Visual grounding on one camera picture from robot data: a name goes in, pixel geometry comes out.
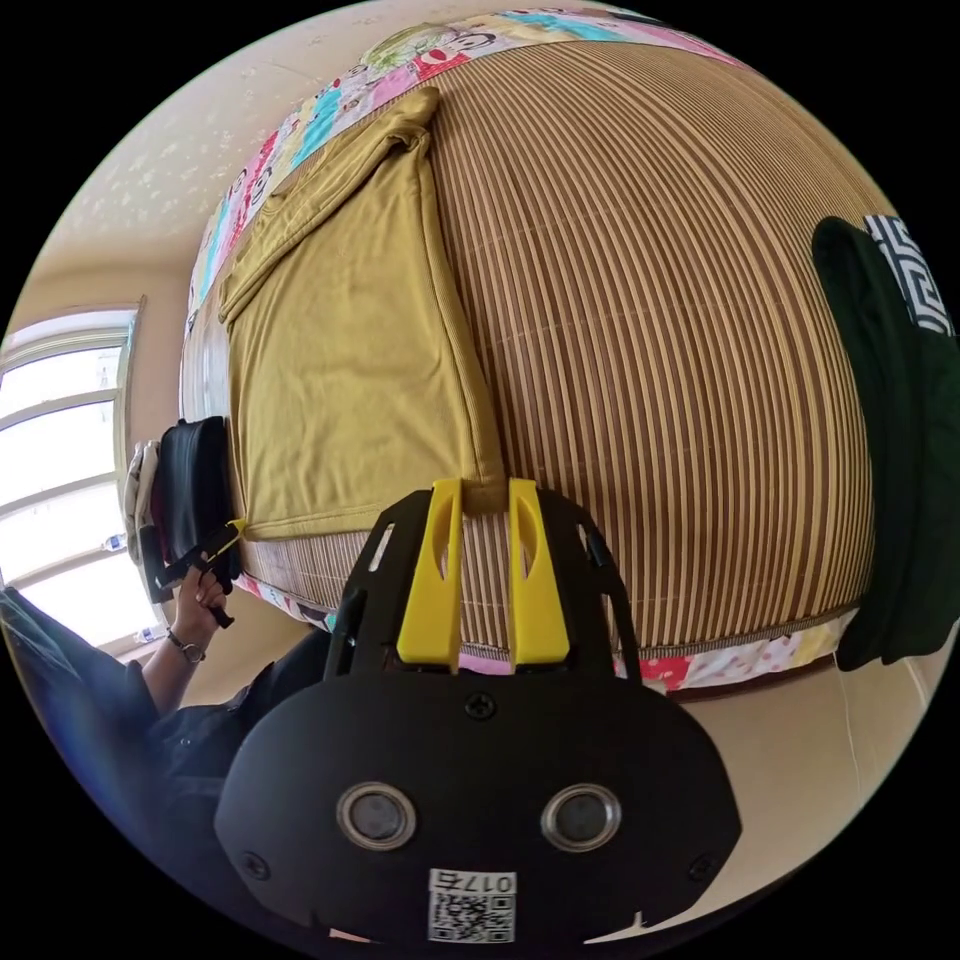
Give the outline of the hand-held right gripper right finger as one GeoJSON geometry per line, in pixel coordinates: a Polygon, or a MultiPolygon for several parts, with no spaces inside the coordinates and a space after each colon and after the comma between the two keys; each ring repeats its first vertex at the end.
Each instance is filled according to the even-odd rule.
{"type": "Polygon", "coordinates": [[[509,482],[508,640],[514,668],[563,664],[570,653],[539,490],[532,480],[509,482]]]}

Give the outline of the person's left hand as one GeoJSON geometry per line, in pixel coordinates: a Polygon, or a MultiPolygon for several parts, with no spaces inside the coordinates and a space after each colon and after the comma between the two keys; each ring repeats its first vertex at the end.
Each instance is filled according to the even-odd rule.
{"type": "Polygon", "coordinates": [[[172,634],[180,643],[206,652],[219,629],[215,612],[225,606],[226,595],[216,574],[192,566],[176,596],[172,634]]]}

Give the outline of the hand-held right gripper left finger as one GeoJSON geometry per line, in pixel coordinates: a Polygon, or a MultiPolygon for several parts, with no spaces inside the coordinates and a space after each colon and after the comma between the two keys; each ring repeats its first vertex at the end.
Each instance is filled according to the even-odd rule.
{"type": "Polygon", "coordinates": [[[400,661],[414,668],[457,668],[460,653],[462,482],[437,481],[397,637],[400,661]]]}

